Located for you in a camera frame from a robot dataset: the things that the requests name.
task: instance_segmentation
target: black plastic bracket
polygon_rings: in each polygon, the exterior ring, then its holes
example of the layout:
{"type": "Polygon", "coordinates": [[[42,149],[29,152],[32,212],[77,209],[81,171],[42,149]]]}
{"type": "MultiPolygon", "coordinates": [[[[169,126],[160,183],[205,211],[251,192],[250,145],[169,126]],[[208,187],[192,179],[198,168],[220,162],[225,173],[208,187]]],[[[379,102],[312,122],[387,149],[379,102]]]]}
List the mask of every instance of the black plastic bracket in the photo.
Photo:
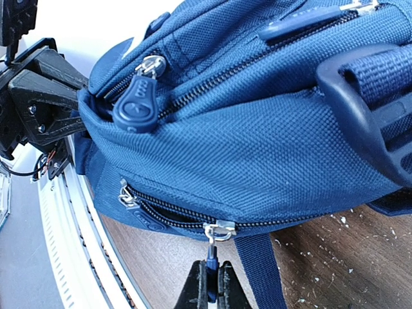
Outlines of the black plastic bracket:
{"type": "Polygon", "coordinates": [[[56,145],[56,154],[50,160],[50,164],[48,167],[48,176],[50,180],[60,175],[64,171],[66,166],[69,163],[73,162],[73,158],[68,149],[69,145],[67,140],[59,140],[59,142],[56,145]]]}
{"type": "Polygon", "coordinates": [[[13,160],[18,143],[43,153],[64,137],[84,131],[77,110],[77,90],[87,85],[57,52],[54,39],[43,39],[3,68],[0,78],[0,155],[13,160]]]}

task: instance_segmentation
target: screw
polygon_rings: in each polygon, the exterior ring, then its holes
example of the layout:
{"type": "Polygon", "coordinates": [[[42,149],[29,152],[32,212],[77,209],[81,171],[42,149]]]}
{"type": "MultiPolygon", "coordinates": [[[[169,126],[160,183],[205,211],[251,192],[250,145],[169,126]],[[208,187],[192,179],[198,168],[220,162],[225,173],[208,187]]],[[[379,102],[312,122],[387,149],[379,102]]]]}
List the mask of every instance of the screw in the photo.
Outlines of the screw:
{"type": "Polygon", "coordinates": [[[44,133],[44,132],[46,132],[46,126],[45,126],[44,124],[42,124],[41,126],[39,126],[39,127],[37,128],[37,130],[38,130],[40,133],[44,133]]]}
{"type": "Polygon", "coordinates": [[[32,114],[32,115],[36,114],[37,106],[33,104],[32,106],[30,106],[30,107],[28,108],[28,111],[29,111],[30,114],[32,114]]]}

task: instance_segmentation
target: zipper teeth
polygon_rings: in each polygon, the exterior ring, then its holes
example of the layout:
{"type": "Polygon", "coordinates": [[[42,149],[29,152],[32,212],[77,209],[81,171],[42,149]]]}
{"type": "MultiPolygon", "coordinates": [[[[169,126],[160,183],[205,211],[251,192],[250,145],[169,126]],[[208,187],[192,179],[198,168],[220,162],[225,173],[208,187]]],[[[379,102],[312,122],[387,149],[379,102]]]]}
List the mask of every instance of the zipper teeth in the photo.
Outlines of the zipper teeth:
{"type": "Polygon", "coordinates": [[[148,206],[147,203],[141,201],[141,206],[147,211],[154,219],[172,227],[180,227],[182,229],[203,229],[203,223],[179,223],[169,219],[164,218],[155,212],[152,208],[148,206]]]}
{"type": "Polygon", "coordinates": [[[110,98],[112,95],[116,93],[121,93],[124,90],[129,87],[129,84],[135,75],[135,72],[130,73],[128,76],[125,77],[124,80],[122,80],[119,84],[117,84],[114,88],[111,88],[111,90],[104,96],[105,98],[110,98]]]}
{"type": "Polygon", "coordinates": [[[313,28],[307,29],[306,31],[303,31],[289,39],[276,43],[275,45],[259,53],[258,55],[253,56],[250,59],[247,59],[241,62],[240,64],[233,66],[223,71],[222,73],[219,73],[218,75],[207,79],[205,82],[201,83],[199,86],[196,86],[195,88],[187,92],[185,95],[173,100],[172,105],[169,108],[163,110],[159,114],[159,119],[163,119],[169,116],[170,114],[177,112],[179,109],[185,107],[190,102],[192,102],[194,99],[200,97],[201,95],[205,94],[206,92],[210,91],[216,86],[219,86],[222,82],[231,78],[232,76],[239,73],[240,71],[248,68],[252,64],[257,63],[261,59],[265,58],[267,55],[270,55],[273,52],[277,52],[287,47],[288,45],[291,45],[297,41],[303,40],[318,32],[324,31],[325,29],[347,23],[348,21],[351,21],[357,17],[358,17],[358,13],[356,11],[350,11],[350,12],[347,12],[344,16],[340,17],[339,19],[336,19],[332,22],[327,22],[326,24],[322,24],[315,29],[313,28]]]}
{"type": "MultiPolygon", "coordinates": [[[[149,55],[147,56],[153,56],[153,55],[159,55],[160,54],[160,50],[155,49],[153,50],[149,55]]],[[[126,76],[119,84],[117,84],[115,87],[111,88],[109,92],[106,93],[106,95],[104,96],[104,98],[108,98],[110,99],[110,97],[114,94],[119,94],[121,92],[123,92],[124,90],[126,90],[127,87],[129,87],[129,84],[133,78],[133,76],[135,76],[136,72],[133,71],[132,73],[130,73],[128,76],[126,76]]]]}
{"type": "Polygon", "coordinates": [[[182,207],[167,203],[166,201],[162,201],[162,200],[154,198],[150,195],[139,192],[139,191],[135,190],[132,187],[130,187],[129,189],[132,191],[132,193],[134,195],[138,196],[139,198],[150,201],[151,203],[154,203],[154,204],[158,204],[164,209],[173,209],[173,210],[178,211],[178,212],[183,212],[183,213],[185,213],[189,216],[192,216],[193,218],[198,218],[199,220],[206,220],[207,222],[215,222],[216,221],[215,218],[212,218],[212,217],[210,217],[206,214],[200,214],[198,212],[194,212],[194,211],[191,211],[189,209],[184,209],[182,207]]]}
{"type": "Polygon", "coordinates": [[[274,220],[274,221],[266,221],[266,222],[254,222],[254,223],[237,223],[236,226],[239,228],[240,227],[266,227],[269,225],[280,225],[280,224],[287,224],[287,223],[310,220],[310,219],[318,218],[321,216],[325,216],[327,214],[330,214],[330,212],[324,212],[322,214],[313,214],[311,216],[297,217],[293,219],[274,220]]]}
{"type": "MultiPolygon", "coordinates": [[[[164,209],[173,209],[179,212],[184,212],[192,217],[198,218],[199,220],[206,220],[205,222],[201,223],[179,223],[173,220],[169,220],[161,215],[159,215],[157,212],[155,212],[145,201],[142,201],[142,205],[144,209],[152,215],[154,218],[157,220],[161,221],[164,224],[173,226],[173,227],[180,227],[183,229],[202,229],[203,228],[203,223],[214,223],[216,222],[216,218],[212,218],[210,216],[200,214],[198,212],[190,211],[188,209],[184,209],[181,207],[178,207],[176,205],[167,203],[166,201],[159,200],[157,198],[154,198],[150,195],[144,194],[142,192],[139,192],[135,190],[134,188],[130,187],[130,190],[132,191],[133,194],[138,196],[139,198],[143,198],[147,201],[150,201],[151,203],[155,203],[158,205],[161,205],[162,208],[164,209]]],[[[236,226],[238,228],[247,228],[247,227],[266,227],[269,225],[280,225],[280,224],[287,224],[287,223],[293,223],[293,222],[299,222],[299,221],[305,221],[309,219],[314,219],[319,216],[325,216],[329,214],[329,212],[324,212],[322,214],[314,214],[311,216],[303,216],[303,217],[297,217],[297,218],[292,218],[292,219],[284,219],[284,220],[273,220],[273,221],[266,221],[266,222],[254,222],[254,223],[236,223],[236,226]]]]}

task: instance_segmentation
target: black plastic buckle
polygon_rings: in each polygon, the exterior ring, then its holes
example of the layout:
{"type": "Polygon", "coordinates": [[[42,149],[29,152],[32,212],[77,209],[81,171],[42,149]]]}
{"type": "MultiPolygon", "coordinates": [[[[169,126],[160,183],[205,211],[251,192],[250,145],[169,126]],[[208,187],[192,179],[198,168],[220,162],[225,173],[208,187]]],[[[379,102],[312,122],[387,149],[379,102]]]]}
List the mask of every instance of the black plastic buckle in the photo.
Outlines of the black plastic buckle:
{"type": "Polygon", "coordinates": [[[355,59],[399,48],[391,44],[363,46],[338,54],[317,68],[319,87],[331,105],[347,142],[376,170],[403,187],[412,187],[412,131],[385,141],[382,130],[412,113],[412,93],[371,110],[356,90],[339,74],[355,59]]]}

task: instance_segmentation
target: zipper pull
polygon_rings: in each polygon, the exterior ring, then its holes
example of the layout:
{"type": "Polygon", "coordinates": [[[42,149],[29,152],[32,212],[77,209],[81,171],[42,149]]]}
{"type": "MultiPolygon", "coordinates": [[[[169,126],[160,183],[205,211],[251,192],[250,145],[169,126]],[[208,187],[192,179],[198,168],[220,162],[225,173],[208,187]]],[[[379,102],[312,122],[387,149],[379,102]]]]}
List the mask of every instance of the zipper pull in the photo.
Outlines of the zipper pull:
{"type": "Polygon", "coordinates": [[[375,11],[379,5],[378,0],[371,0],[364,5],[361,0],[353,0],[352,3],[342,6],[325,6],[311,8],[298,12],[286,19],[270,23],[265,29],[258,32],[258,36],[263,41],[271,41],[297,30],[319,24],[330,19],[339,18],[347,11],[356,11],[359,15],[369,14],[375,11]]]}
{"type": "Polygon", "coordinates": [[[205,223],[203,225],[205,234],[209,239],[207,250],[207,296],[208,302],[215,303],[218,297],[218,272],[219,259],[216,241],[227,241],[236,235],[235,223],[231,221],[217,220],[215,224],[205,223]]]}
{"type": "Polygon", "coordinates": [[[148,133],[157,126],[159,108],[156,102],[156,78],[166,69],[166,59],[148,56],[135,69],[129,87],[113,108],[113,122],[120,129],[148,133]]]}

